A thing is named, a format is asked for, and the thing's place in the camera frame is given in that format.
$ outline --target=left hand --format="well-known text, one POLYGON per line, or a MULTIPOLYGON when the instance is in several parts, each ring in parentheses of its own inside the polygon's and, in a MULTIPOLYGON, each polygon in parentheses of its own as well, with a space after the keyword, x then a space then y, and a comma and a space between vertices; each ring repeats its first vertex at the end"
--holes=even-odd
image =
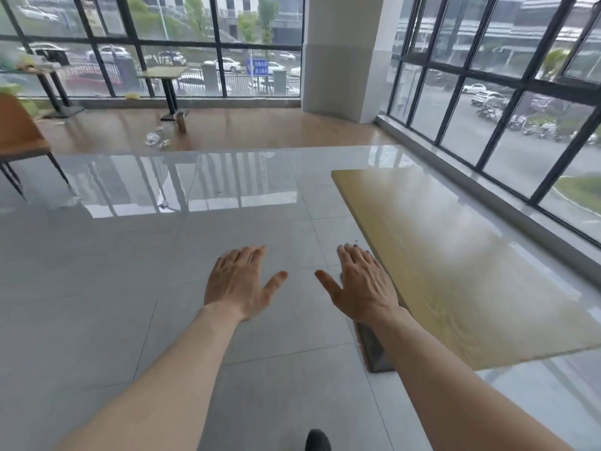
POLYGON ((288 278, 288 272, 278 272, 261 288, 261 260, 266 253, 266 246, 246 246, 224 253, 208 276, 204 304, 228 305, 240 321, 258 315, 288 278))

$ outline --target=right arm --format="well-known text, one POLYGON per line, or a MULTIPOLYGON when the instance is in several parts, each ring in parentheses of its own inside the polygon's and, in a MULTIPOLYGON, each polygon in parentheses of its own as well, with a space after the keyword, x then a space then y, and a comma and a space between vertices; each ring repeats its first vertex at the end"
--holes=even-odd
POLYGON ((316 277, 343 313, 374 331, 434 451, 572 449, 422 328, 368 252, 346 245, 338 256, 343 288, 323 271, 316 277))

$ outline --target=left arm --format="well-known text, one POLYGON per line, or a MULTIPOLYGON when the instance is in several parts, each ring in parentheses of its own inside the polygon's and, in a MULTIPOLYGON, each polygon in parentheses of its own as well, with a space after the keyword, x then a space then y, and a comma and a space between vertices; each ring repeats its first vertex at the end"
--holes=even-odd
POLYGON ((195 450, 236 326, 263 310, 287 273, 259 286, 266 247, 232 250, 208 278, 205 306, 144 374, 57 446, 74 450, 195 450))

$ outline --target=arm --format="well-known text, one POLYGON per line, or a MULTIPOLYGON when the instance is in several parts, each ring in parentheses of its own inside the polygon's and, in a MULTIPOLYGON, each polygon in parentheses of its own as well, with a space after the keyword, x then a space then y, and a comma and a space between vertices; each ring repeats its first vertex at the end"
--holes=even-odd
POLYGON ((288 274, 259 286, 265 247, 217 260, 191 325, 144 374, 58 445, 74 450, 195 450, 223 354, 236 326, 263 310, 288 274))
POLYGON ((343 288, 323 271, 315 275, 343 313, 374 331, 434 451, 572 449, 426 332, 368 252, 345 245, 338 256, 343 288))

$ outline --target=forearm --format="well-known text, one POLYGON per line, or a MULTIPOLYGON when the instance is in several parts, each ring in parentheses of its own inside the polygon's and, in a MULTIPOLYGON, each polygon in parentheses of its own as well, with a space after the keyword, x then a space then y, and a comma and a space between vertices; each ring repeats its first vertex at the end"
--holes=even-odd
POLYGON ((58 448, 195 450, 219 366, 238 322, 227 306, 205 306, 137 381, 58 448))
POLYGON ((406 309, 380 314, 370 326, 401 377, 435 451, 571 449, 488 386, 406 309))

